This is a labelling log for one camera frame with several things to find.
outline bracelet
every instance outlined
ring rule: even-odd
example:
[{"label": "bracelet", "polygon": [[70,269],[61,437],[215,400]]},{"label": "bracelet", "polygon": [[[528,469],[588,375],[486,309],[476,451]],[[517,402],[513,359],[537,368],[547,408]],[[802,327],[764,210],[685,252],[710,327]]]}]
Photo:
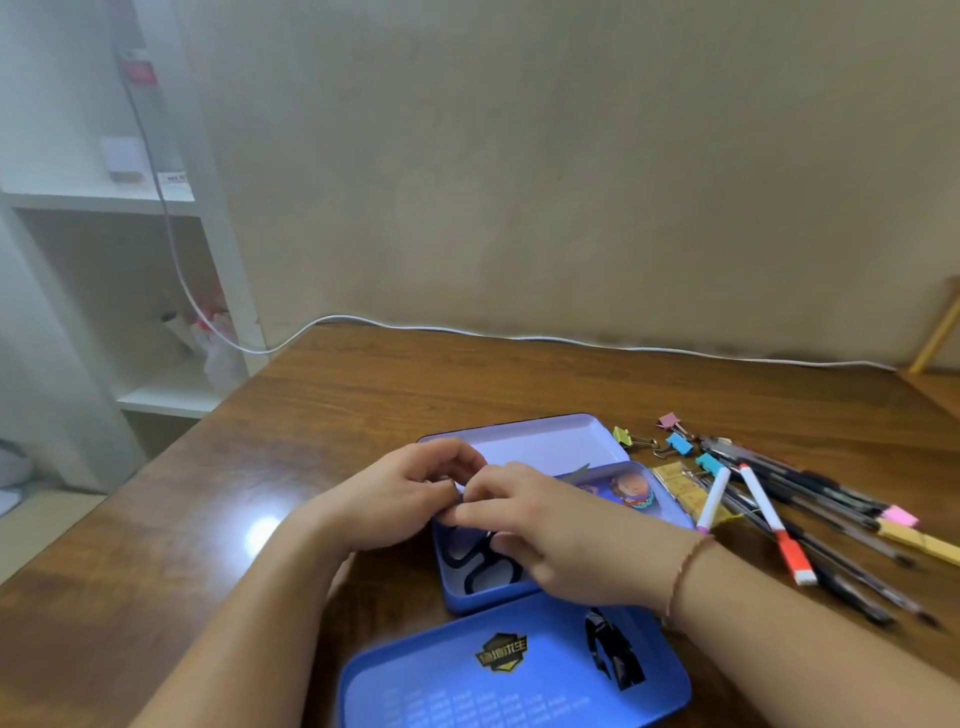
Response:
[{"label": "bracelet", "polygon": [[700,539],[696,544],[693,545],[693,548],[687,552],[686,556],[680,563],[680,568],[677,569],[677,575],[673,577],[673,585],[670,587],[670,596],[666,600],[666,612],[663,613],[663,618],[670,620],[670,612],[673,610],[673,602],[677,598],[677,591],[680,589],[680,583],[684,580],[684,574],[686,574],[687,568],[692,563],[694,557],[700,553],[700,549],[703,548],[704,544],[709,544],[713,541],[713,536],[707,534],[704,538]]}]

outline power cord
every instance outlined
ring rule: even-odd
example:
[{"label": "power cord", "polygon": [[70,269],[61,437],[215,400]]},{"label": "power cord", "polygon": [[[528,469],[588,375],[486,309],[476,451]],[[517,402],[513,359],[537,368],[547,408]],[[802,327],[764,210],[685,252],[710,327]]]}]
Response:
[{"label": "power cord", "polygon": [[594,344],[588,341],[579,341],[577,339],[567,339],[562,336],[540,336],[540,335],[529,335],[529,336],[497,336],[496,334],[481,333],[479,331],[468,331],[461,328],[448,328],[448,327],[433,327],[433,326],[422,326],[422,325],[412,325],[412,326],[401,326],[396,324],[385,324],[382,321],[376,321],[374,319],[368,319],[363,316],[354,316],[347,313],[335,313],[328,316],[321,316],[314,319],[309,324],[304,325],[299,331],[297,331],[292,336],[288,337],[282,343],[277,344],[275,347],[269,349],[253,349],[251,347],[246,347],[243,344],[233,341],[223,334],[218,328],[213,325],[213,322],[207,318],[203,310],[197,304],[196,299],[194,299],[193,294],[190,292],[190,287],[187,285],[186,278],[183,275],[183,270],[180,267],[180,256],[177,253],[177,237],[174,233],[173,220],[170,215],[170,210],[167,207],[166,198],[163,196],[163,187],[160,184],[160,178],[156,170],[156,164],[154,161],[154,153],[150,148],[150,140],[147,138],[146,131],[143,127],[143,120],[140,118],[140,111],[136,106],[136,102],[133,100],[133,95],[130,91],[130,87],[127,82],[127,77],[124,74],[123,62],[121,60],[120,50],[117,47],[117,44],[114,40],[113,42],[113,60],[116,65],[117,74],[120,78],[120,85],[124,89],[124,93],[127,96],[127,102],[130,104],[131,110],[133,111],[133,119],[136,122],[136,127],[139,129],[140,136],[143,138],[143,146],[147,154],[147,160],[150,163],[150,174],[151,178],[154,181],[154,188],[156,189],[156,196],[160,200],[160,209],[163,214],[163,225],[166,229],[167,243],[170,246],[170,256],[174,261],[174,268],[177,270],[177,278],[180,281],[180,286],[183,288],[183,293],[186,295],[187,300],[190,302],[190,305],[193,307],[193,310],[196,312],[197,317],[206,324],[214,334],[223,339],[227,344],[232,346],[234,349],[237,349],[240,352],[252,354],[254,356],[267,356],[272,353],[279,352],[284,347],[293,343],[301,336],[303,336],[309,329],[314,326],[320,326],[322,324],[332,324],[336,322],[355,322],[360,324],[369,324],[371,326],[380,327],[380,328],[392,328],[394,330],[400,331],[439,331],[442,333],[457,333],[463,336],[480,336],[483,338],[493,338],[493,339],[509,339],[510,341],[550,341],[560,344],[574,344],[578,347],[589,347],[591,349],[612,349],[622,352],[661,352],[661,353],[681,353],[688,356],[701,356],[704,359],[724,359],[728,361],[747,361],[753,362],[755,364],[793,364],[799,367],[813,367],[817,369],[829,369],[835,367],[874,367],[876,369],[881,369],[885,372],[894,372],[896,369],[887,364],[881,364],[876,361],[800,361],[797,359],[763,359],[763,358],[748,358],[748,357],[738,357],[738,356],[721,356],[719,354],[704,353],[704,352],[694,352],[688,349],[671,349],[667,347],[614,347],[606,346],[604,344]]}]

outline white marker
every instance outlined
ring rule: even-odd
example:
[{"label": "white marker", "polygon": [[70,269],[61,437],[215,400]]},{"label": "white marker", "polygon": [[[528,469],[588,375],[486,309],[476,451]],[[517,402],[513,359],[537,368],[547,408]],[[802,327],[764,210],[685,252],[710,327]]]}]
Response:
[{"label": "white marker", "polygon": [[760,481],[756,479],[756,474],[753,469],[746,463],[741,464],[740,476],[750,489],[750,494],[754,497],[756,504],[760,506],[760,513],[763,514],[763,518],[770,524],[770,527],[773,528],[774,533],[777,535],[777,545],[780,547],[780,555],[783,557],[783,562],[787,568],[790,569],[790,572],[793,574],[793,580],[802,587],[809,587],[816,584],[817,575],[813,573],[813,567],[810,566],[804,550],[800,548],[800,544],[791,539],[790,534],[786,532],[786,529],[783,527],[783,521],[781,521],[780,516],[777,515],[774,504],[770,502],[770,499],[767,497],[767,492],[764,491],[763,486],[760,485]]},{"label": "white marker", "polygon": [[707,502],[704,503],[704,510],[700,513],[700,519],[697,521],[697,530],[701,533],[709,533],[713,526],[713,518],[716,516],[717,506],[720,505],[720,499],[724,491],[727,490],[727,482],[730,480],[730,468],[721,468],[713,478],[713,485],[710,486]]}]

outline yellow note pad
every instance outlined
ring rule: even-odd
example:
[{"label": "yellow note pad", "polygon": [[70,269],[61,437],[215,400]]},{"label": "yellow note pad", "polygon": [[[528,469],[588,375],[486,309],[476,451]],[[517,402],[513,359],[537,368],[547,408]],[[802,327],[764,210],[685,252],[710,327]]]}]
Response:
[{"label": "yellow note pad", "polygon": [[[704,504],[707,502],[707,492],[690,478],[684,475],[684,463],[670,463],[654,468],[653,472],[660,478],[660,482],[670,491],[670,495],[677,499],[686,514],[697,521],[704,510]],[[713,525],[719,525],[724,521],[731,521],[737,516],[722,505],[717,508],[716,515],[713,517]]]},{"label": "yellow note pad", "polygon": [[960,546],[954,546],[953,544],[948,544],[946,541],[927,536],[915,528],[909,528],[899,523],[887,521],[886,519],[877,520],[880,523],[880,536],[890,539],[891,541],[899,541],[901,544],[913,546],[931,556],[943,559],[955,567],[960,567]]}]

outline black scissor handle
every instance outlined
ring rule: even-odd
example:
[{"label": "black scissor handle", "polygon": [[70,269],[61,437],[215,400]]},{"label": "black scissor handle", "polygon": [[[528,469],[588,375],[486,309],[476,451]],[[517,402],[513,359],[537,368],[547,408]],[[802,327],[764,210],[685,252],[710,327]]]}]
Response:
[{"label": "black scissor handle", "polygon": [[508,584],[515,584],[517,581],[520,580],[520,577],[523,576],[523,567],[520,564],[518,564],[516,561],[514,561],[512,558],[510,558],[509,556],[504,556],[502,553],[494,553],[494,555],[496,558],[488,559],[485,557],[483,560],[483,563],[481,563],[480,566],[478,566],[476,569],[474,569],[469,574],[467,574],[467,578],[464,579],[465,594],[469,594],[469,595],[473,594],[474,592],[473,582],[476,581],[476,578],[480,576],[480,574],[484,573],[484,571],[492,569],[501,561],[509,561],[511,568],[513,569],[513,571],[510,574],[510,581],[507,582]]},{"label": "black scissor handle", "polygon": [[440,556],[447,566],[449,566],[451,569],[462,569],[477,556],[482,557],[480,564],[471,570],[470,573],[468,573],[464,578],[465,594],[473,594],[473,583],[476,581],[476,578],[485,571],[492,569],[501,561],[509,561],[512,567],[510,581],[508,583],[514,584],[523,576],[523,567],[520,564],[518,564],[509,556],[504,556],[502,553],[497,553],[491,548],[490,542],[493,538],[493,531],[487,531],[473,546],[468,549],[467,553],[465,553],[463,556],[456,557],[450,553],[450,533],[452,530],[453,529],[451,528],[445,533],[444,538],[440,543]]}]

